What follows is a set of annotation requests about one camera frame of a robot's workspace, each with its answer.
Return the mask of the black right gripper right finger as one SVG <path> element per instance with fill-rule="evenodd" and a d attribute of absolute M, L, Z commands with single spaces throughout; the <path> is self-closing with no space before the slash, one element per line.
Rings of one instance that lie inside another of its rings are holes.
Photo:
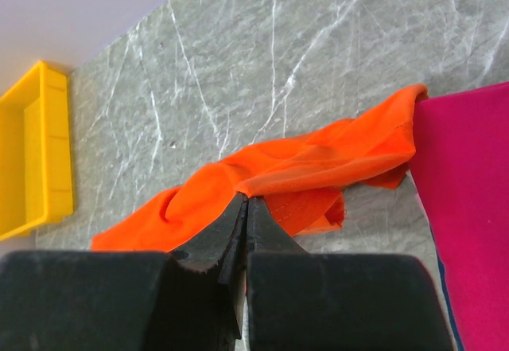
<path fill-rule="evenodd" d="M 249 200 L 253 350 L 450 350 L 433 280 L 410 255 L 311 254 Z"/>

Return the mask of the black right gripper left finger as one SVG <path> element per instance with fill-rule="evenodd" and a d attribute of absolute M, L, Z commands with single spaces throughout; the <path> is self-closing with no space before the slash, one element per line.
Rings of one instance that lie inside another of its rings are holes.
<path fill-rule="evenodd" d="M 233 350 L 247 198 L 171 252 L 17 251 L 1 260 L 4 350 Z"/>

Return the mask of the orange t shirt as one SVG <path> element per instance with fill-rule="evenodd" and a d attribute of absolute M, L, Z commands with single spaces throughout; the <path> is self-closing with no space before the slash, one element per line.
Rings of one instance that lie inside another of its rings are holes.
<path fill-rule="evenodd" d="M 262 197 L 290 235 L 337 230 L 347 187 L 400 185 L 416 151 L 415 108 L 427 96 L 425 85 L 411 85 L 357 118 L 246 146 L 94 236 L 91 249 L 172 251 L 217 219 L 238 193 Z"/>

